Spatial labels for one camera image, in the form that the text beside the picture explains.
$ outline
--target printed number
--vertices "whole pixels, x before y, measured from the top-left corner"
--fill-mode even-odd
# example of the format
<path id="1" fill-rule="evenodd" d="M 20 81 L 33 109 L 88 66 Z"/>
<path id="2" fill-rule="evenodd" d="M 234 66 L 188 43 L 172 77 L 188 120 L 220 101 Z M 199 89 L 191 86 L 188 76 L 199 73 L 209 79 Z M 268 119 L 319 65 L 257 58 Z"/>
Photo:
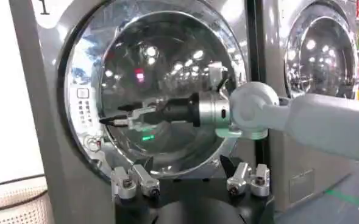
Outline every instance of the printed number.
<path id="1" fill-rule="evenodd" d="M 43 4 L 43 12 L 41 12 L 41 15 L 49 15 L 49 12 L 46 11 L 46 5 L 45 0 L 39 0 Z"/>

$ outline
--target green floor line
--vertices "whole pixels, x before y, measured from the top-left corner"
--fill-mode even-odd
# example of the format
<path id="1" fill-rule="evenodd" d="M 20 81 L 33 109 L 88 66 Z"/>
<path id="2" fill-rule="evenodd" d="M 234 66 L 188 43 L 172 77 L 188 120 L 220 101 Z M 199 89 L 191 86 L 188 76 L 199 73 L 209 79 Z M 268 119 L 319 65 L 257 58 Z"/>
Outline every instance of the green floor line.
<path id="1" fill-rule="evenodd" d="M 346 195 L 340 191 L 327 190 L 325 194 L 332 195 L 336 198 L 339 198 L 342 201 L 349 202 L 350 204 L 359 206 L 359 198 L 353 197 L 351 195 Z"/>

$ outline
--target black bolt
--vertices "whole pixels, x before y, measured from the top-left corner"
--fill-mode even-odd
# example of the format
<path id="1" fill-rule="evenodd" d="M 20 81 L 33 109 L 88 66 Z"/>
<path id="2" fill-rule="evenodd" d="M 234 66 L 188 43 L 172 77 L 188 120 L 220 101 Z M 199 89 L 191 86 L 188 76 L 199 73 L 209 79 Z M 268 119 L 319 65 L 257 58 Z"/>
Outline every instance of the black bolt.
<path id="1" fill-rule="evenodd" d="M 151 190 L 150 197 L 151 198 L 158 198 L 160 195 L 160 191 L 158 189 Z"/>
<path id="2" fill-rule="evenodd" d="M 237 187 L 231 187 L 228 192 L 230 195 L 236 196 L 239 194 L 239 189 Z"/>
<path id="3" fill-rule="evenodd" d="M 259 186 L 263 186 L 265 185 L 265 179 L 263 177 L 256 177 L 255 184 Z"/>
<path id="4" fill-rule="evenodd" d="M 131 187 L 131 185 L 132 185 L 132 180 L 131 179 L 126 179 L 126 180 L 123 181 L 124 188 Z"/>

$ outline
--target circular glass door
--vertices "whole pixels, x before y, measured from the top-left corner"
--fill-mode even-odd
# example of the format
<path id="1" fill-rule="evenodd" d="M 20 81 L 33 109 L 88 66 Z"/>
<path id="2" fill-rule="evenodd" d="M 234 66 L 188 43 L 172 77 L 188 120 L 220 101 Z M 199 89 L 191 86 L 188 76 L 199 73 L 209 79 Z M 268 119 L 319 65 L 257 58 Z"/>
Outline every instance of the circular glass door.
<path id="1" fill-rule="evenodd" d="M 354 34 L 326 5 L 311 5 L 294 23 L 285 54 L 288 94 L 353 98 L 356 76 Z"/>
<path id="2" fill-rule="evenodd" d="M 101 117 L 124 114 L 119 108 L 144 107 L 172 97 L 207 91 L 208 66 L 221 62 L 231 86 L 245 74 L 233 34 L 204 3 L 181 6 L 155 1 L 115 1 L 104 5 L 80 32 L 69 56 L 65 102 L 69 124 L 81 152 L 105 176 L 116 166 L 154 158 L 152 174 L 209 176 L 218 155 L 230 153 L 235 139 L 221 139 L 213 127 L 162 122 L 137 132 L 101 125 Z"/>

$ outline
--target washing machine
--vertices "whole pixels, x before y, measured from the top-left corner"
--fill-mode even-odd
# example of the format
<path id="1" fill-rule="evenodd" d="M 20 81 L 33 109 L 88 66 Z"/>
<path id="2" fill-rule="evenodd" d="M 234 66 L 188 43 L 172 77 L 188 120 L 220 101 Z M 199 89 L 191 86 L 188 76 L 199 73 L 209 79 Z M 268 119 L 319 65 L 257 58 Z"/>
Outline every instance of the washing machine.
<path id="1" fill-rule="evenodd" d="M 10 5 L 56 223 L 114 223 L 116 166 L 153 157 L 155 177 L 218 175 L 219 155 L 229 155 L 236 139 L 213 128 L 161 123 L 136 132 L 99 119 L 209 90 L 211 64 L 230 74 L 223 95 L 246 82 L 244 0 Z"/>
<path id="2" fill-rule="evenodd" d="M 316 93 L 353 98 L 358 74 L 355 3 L 279 0 L 274 7 L 279 22 L 271 21 L 268 26 L 269 30 L 278 26 L 278 35 L 265 36 L 265 43 L 274 46 L 266 49 L 274 54 L 266 54 L 269 72 L 265 82 L 283 97 Z M 352 161 L 312 150 L 283 133 L 271 131 L 268 143 L 279 211 L 312 198 L 351 171 Z"/>

